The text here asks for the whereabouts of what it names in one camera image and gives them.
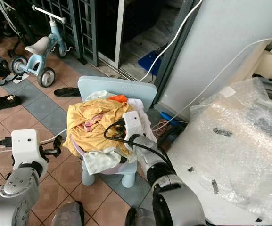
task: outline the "bubble wrap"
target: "bubble wrap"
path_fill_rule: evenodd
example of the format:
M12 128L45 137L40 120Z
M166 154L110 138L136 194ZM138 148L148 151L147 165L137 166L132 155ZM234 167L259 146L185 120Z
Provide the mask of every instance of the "bubble wrap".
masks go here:
M183 136L201 185L272 224L272 100L258 78L191 108Z

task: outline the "bike seat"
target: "bike seat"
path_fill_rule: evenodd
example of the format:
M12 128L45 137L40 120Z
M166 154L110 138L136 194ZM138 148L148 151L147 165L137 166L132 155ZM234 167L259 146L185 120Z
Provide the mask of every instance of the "bike seat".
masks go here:
M45 36L39 39L35 44L31 46L26 46L25 50L33 54L42 55L46 52L49 46L49 42L50 42L50 38Z

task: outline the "yellow cloth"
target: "yellow cloth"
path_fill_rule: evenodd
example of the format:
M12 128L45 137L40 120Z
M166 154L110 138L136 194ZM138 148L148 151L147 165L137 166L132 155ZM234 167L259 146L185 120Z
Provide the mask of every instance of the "yellow cloth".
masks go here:
M130 155L131 153L124 146L124 143L107 140L103 137L103 133L109 125L121 119L125 112L132 110L132 107L127 102L120 103L109 99L95 99L69 106L66 117L66 141L63 146L67 147L75 156L79 156L72 144L70 136L72 135L73 140L84 151L88 152L91 149L102 150L112 146L119 147L124 155ZM99 114L103 114L103 116L101 120L98 120L96 124L91 126L90 132L87 132L83 126L80 126ZM109 137L114 134L117 134L115 128L111 128L107 133Z

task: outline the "bike handlebar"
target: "bike handlebar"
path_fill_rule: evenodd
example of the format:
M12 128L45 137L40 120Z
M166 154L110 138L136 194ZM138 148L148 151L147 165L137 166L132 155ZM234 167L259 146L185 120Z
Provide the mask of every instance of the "bike handlebar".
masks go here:
M49 16L51 16L51 17L54 17L55 19L60 20L63 24L66 23L66 18L64 18L64 17L61 18L60 16L54 15L54 14L48 12L48 11L45 11L45 10L43 10L43 9L41 9L41 8L38 8L38 7L35 6L35 5L32 5L32 9L33 9L34 11L37 10L37 11L40 11L40 12L42 12L42 13L44 13L44 14L47 14L47 15L49 15Z

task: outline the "light blue chair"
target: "light blue chair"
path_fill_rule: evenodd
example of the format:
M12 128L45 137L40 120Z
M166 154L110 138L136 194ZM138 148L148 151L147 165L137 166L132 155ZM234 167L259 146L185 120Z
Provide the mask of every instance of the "light blue chair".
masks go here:
M125 95L127 98L140 99L144 105L144 111L147 111L153 102L157 89L153 84L138 81L113 79L108 77L82 76L78 80L78 88L85 101L90 94L106 90L110 93ZM131 164L120 164L101 172L102 174L120 174L123 175L121 183L124 187L130 188L134 185L135 174L137 172L137 162ZM85 162L82 162L82 183L91 185L95 181L95 175L89 175Z

